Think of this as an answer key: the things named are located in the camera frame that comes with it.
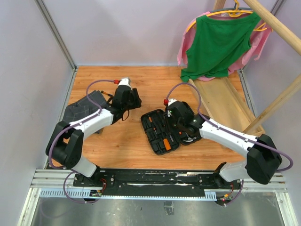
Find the claw hammer black handle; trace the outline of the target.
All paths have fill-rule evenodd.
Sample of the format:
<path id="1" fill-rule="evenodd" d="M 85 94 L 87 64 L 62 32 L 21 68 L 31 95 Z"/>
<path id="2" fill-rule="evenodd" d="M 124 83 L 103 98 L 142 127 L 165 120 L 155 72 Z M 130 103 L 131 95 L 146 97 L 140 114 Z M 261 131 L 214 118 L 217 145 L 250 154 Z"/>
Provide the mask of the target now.
<path id="1" fill-rule="evenodd" d="M 183 139 L 183 142 L 191 143 L 197 139 L 197 137 L 190 137 L 187 133 L 185 133 L 185 134 L 186 134 L 186 138 Z"/>

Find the black plastic tool case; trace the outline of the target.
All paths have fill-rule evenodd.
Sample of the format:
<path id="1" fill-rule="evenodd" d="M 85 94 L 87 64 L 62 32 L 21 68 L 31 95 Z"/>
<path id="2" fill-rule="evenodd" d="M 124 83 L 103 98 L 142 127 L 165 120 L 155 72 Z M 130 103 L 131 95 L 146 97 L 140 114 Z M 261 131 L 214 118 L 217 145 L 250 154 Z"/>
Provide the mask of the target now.
<path id="1" fill-rule="evenodd" d="M 156 155 L 164 155 L 176 150 L 180 145 L 190 145 L 201 137 L 190 137 L 184 131 L 171 125 L 172 120 L 161 109 L 141 116 L 141 124 L 148 142 Z"/>

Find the orange-handled screwdriver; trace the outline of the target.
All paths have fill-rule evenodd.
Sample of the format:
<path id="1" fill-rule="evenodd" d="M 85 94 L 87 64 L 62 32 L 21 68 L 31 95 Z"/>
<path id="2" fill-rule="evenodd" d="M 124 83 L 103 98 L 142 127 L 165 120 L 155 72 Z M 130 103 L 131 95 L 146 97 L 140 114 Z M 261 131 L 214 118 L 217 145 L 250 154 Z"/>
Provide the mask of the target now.
<path id="1" fill-rule="evenodd" d="M 172 149 L 171 145 L 170 145 L 170 143 L 169 143 L 169 141 L 168 141 L 167 138 L 163 139 L 163 143 L 164 143 L 164 146 L 165 146 L 165 148 L 166 148 L 167 151 L 169 151 L 169 150 Z"/>

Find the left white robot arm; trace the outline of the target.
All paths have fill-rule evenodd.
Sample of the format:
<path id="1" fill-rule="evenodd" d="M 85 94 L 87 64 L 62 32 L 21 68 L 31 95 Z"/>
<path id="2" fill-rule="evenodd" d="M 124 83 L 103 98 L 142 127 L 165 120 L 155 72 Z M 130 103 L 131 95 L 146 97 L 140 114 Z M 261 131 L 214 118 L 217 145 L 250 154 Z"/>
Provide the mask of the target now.
<path id="1" fill-rule="evenodd" d="M 46 155 L 52 168 L 56 167 L 53 164 L 53 161 L 56 161 L 62 167 L 83 175 L 85 182 L 90 186 L 100 183 L 100 167 L 82 155 L 84 140 L 123 119 L 125 112 L 142 105 L 138 91 L 131 87 L 128 77 L 113 80 L 112 83 L 116 84 L 117 88 L 109 101 L 100 105 L 87 95 L 88 101 L 97 107 L 97 111 L 77 121 L 57 123 L 46 147 Z"/>

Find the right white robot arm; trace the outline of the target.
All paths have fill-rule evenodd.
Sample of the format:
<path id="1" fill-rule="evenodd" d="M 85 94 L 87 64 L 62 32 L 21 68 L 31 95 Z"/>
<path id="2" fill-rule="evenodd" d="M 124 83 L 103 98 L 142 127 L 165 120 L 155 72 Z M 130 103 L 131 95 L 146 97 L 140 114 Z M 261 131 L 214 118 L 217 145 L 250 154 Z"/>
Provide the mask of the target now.
<path id="1" fill-rule="evenodd" d="M 259 137 L 243 134 L 225 127 L 208 116 L 195 114 L 190 106 L 176 99 L 165 99 L 169 126 L 183 134 L 182 141 L 189 145 L 207 139 L 229 148 L 245 158 L 235 163 L 221 163 L 214 171 L 213 183 L 224 188 L 237 179 L 250 178 L 266 185 L 282 163 L 272 139 L 262 134 Z"/>

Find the wooden tray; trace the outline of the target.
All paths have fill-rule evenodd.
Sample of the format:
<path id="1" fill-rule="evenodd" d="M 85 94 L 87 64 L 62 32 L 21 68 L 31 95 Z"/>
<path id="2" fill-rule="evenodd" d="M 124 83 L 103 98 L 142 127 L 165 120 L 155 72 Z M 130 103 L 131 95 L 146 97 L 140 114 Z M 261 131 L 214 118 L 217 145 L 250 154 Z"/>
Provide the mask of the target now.
<path id="1" fill-rule="evenodd" d="M 192 89 L 196 99 L 199 100 L 198 97 L 201 96 L 201 113 L 216 122 L 242 132 L 255 119 L 245 99 L 239 95 L 228 78 L 211 81 L 190 79 L 189 83 L 198 89 L 199 94 Z"/>

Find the grey checked cloth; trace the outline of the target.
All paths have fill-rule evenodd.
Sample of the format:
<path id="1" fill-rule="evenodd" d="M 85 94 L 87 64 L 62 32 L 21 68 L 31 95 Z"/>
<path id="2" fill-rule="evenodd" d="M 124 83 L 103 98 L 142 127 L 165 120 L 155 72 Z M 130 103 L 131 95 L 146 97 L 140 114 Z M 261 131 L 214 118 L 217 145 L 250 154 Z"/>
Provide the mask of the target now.
<path id="1" fill-rule="evenodd" d="M 94 90 L 93 92 L 89 93 L 89 97 L 93 102 L 99 104 L 100 106 L 103 106 L 106 103 L 105 98 L 99 90 Z M 63 121 L 67 123 L 78 121 L 95 113 L 98 109 L 99 108 L 91 103 L 85 96 L 77 102 L 66 107 L 63 115 Z"/>

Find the green sleeveless shirt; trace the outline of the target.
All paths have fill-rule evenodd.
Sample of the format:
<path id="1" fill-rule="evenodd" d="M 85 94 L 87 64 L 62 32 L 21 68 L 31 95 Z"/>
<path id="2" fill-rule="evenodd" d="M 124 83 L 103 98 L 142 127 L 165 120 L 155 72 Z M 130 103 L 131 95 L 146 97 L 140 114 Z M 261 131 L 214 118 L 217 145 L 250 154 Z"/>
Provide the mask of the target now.
<path id="1" fill-rule="evenodd" d="M 251 48 L 251 33 L 260 19 L 256 13 L 231 20 L 206 15 L 196 18 L 196 33 L 186 51 L 188 62 L 181 70 L 181 80 L 227 77 L 228 68 Z"/>

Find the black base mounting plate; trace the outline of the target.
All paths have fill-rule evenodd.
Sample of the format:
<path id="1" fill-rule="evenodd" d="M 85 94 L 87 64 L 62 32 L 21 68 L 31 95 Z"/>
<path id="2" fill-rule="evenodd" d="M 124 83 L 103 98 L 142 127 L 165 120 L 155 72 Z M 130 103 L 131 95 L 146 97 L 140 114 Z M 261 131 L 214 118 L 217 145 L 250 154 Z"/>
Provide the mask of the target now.
<path id="1" fill-rule="evenodd" d="M 113 197 L 204 198 L 205 190 L 236 190 L 240 181 L 225 182 L 208 170 L 99 169 L 90 178 L 77 173 L 73 185 L 105 186 L 104 195 Z"/>

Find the pink shirt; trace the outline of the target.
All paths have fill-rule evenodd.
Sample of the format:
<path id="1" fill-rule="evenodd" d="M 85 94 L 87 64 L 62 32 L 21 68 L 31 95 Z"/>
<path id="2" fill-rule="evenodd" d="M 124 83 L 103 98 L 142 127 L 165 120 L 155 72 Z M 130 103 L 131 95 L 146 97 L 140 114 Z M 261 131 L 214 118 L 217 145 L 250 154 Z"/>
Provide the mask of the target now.
<path id="1" fill-rule="evenodd" d="M 210 12 L 205 12 L 205 13 L 201 14 L 200 16 L 204 16 L 209 13 Z M 223 19 L 231 20 L 231 19 L 237 18 L 237 17 L 232 18 L 227 15 L 222 15 L 222 16 L 216 15 L 216 16 L 211 16 L 211 17 L 213 17 L 214 19 L 219 19 L 219 20 L 223 20 Z M 262 23 L 263 23 L 263 20 L 260 19 L 259 23 L 256 25 L 255 28 L 257 28 Z M 229 73 L 228 76 L 235 70 L 238 70 L 238 69 L 244 67 L 251 59 L 258 60 L 260 58 L 261 52 L 267 42 L 269 35 L 272 32 L 272 29 L 268 25 L 266 25 L 265 27 L 267 27 L 267 30 L 265 30 L 263 32 L 254 32 L 253 31 L 251 33 L 251 37 L 250 37 L 251 48 L 248 51 L 246 51 L 245 53 L 243 53 L 242 56 L 228 68 L 228 73 Z M 191 47 L 193 39 L 195 37 L 195 33 L 196 33 L 196 24 L 188 32 L 186 32 L 186 29 L 185 29 L 183 36 L 182 36 L 180 49 L 177 54 L 177 62 L 179 65 L 185 64 L 185 66 L 187 67 L 188 60 L 187 60 L 186 51 Z M 202 76 L 202 77 L 199 77 L 198 80 L 210 81 L 214 78 L 215 77 L 207 78 L 205 76 Z"/>

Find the yellow clothes hanger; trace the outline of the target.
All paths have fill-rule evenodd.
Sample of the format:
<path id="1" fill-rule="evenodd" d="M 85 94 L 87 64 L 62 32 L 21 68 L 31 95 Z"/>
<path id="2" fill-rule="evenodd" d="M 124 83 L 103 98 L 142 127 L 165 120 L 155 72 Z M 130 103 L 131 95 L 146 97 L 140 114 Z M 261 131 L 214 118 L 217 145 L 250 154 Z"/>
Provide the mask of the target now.
<path id="1" fill-rule="evenodd" d="M 253 13 L 253 10 L 250 8 L 240 8 L 238 0 L 235 0 L 234 2 L 235 2 L 234 8 L 216 10 L 214 12 L 206 14 L 205 16 L 210 17 L 210 16 L 216 16 L 219 14 L 228 14 L 229 17 L 236 18 L 236 17 L 242 16 L 243 14 L 252 14 Z M 186 32 L 188 32 L 195 24 L 196 24 L 196 19 L 188 25 L 188 27 L 186 28 Z M 266 24 L 267 24 L 266 22 L 262 23 L 257 28 L 255 28 L 253 31 L 254 32 L 263 32 L 263 31 L 267 30 L 267 27 L 265 27 Z"/>

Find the aluminium frame rail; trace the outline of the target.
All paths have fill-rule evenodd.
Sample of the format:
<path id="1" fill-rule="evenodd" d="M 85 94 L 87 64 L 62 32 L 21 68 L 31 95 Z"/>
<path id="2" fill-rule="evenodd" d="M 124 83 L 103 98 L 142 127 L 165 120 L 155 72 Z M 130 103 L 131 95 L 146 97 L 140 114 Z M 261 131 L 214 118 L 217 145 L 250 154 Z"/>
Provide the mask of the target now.
<path id="1" fill-rule="evenodd" d="M 66 58 L 69 66 L 71 67 L 71 69 L 73 71 L 76 71 L 77 70 L 77 66 L 76 66 L 76 63 L 74 62 L 64 40 L 62 39 L 61 35 L 60 35 L 60 32 L 45 4 L 45 2 L 43 0 L 34 0 L 34 2 L 36 3 L 37 7 L 39 8 L 42 16 L 44 17 L 47 25 L 49 26 L 52 34 L 53 34 L 53 37 L 55 38 L 58 46 L 60 47 L 64 57 Z"/>

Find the wooden rack frame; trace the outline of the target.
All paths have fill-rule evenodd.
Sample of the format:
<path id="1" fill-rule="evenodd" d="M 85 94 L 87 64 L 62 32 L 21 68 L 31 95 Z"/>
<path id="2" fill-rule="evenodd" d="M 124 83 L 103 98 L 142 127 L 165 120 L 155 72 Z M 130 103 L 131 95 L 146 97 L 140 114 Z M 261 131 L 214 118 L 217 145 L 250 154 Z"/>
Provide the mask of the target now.
<path id="1" fill-rule="evenodd" d="M 263 125 L 270 132 L 296 130 L 301 122 L 301 2 L 299 0 L 241 0 L 274 32 L 261 59 L 244 71 L 258 116 L 246 128 Z"/>

